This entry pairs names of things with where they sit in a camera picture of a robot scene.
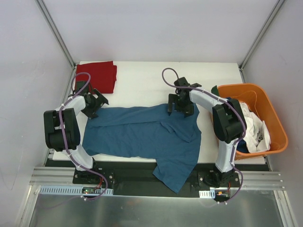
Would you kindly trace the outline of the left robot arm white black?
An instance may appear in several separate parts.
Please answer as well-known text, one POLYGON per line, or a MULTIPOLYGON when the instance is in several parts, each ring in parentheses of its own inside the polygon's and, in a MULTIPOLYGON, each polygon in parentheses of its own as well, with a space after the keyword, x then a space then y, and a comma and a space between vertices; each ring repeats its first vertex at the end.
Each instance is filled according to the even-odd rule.
POLYGON ((83 113, 88 119, 95 119, 104 104, 108 104, 108 100, 97 89, 87 81, 79 81, 65 103, 57 109, 45 111, 43 115, 47 147, 62 152, 76 170, 84 171, 83 177, 90 184, 99 181, 100 172, 94 158, 88 155, 80 142, 77 115, 83 113))

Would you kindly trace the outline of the teal blue t shirt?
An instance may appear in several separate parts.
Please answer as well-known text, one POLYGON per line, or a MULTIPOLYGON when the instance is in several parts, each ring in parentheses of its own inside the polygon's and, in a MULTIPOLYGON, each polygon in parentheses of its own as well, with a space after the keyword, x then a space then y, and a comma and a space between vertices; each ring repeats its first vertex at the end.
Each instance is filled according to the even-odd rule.
POLYGON ((90 156, 155 159, 153 175, 179 193, 196 166, 201 146, 199 109, 185 117, 168 114, 167 104, 101 108, 86 124, 82 146, 90 156))

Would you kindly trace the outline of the dark green t shirt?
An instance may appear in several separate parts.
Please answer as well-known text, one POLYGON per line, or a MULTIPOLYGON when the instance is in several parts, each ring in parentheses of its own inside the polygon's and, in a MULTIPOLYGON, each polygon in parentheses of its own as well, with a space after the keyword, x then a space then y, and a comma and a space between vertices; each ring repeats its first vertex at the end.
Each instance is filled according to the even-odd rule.
POLYGON ((217 86, 212 87, 211 93, 216 95, 216 96, 220 96, 217 86))

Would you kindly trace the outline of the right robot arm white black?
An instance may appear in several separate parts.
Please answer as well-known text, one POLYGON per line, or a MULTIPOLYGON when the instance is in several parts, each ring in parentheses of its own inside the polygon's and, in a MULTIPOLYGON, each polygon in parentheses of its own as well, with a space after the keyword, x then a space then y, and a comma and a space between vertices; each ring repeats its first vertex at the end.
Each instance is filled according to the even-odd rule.
POLYGON ((238 143, 245 136, 246 122, 237 99, 226 99, 201 89, 201 85, 189 84, 185 77, 177 78, 169 95, 168 113, 181 112, 185 117, 194 114, 197 104, 212 114, 214 133, 219 140, 218 157, 212 172, 203 177, 204 184, 219 188, 233 177, 235 153, 238 143))

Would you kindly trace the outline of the white t shirt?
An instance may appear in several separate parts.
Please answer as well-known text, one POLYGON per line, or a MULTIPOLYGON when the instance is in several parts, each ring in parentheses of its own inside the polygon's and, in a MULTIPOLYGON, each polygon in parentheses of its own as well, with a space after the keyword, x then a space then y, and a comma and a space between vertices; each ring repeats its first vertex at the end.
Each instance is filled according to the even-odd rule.
POLYGON ((247 143, 249 154, 269 151, 271 138, 265 121, 260 120, 246 103, 240 102, 240 105, 247 125, 243 140, 247 143))

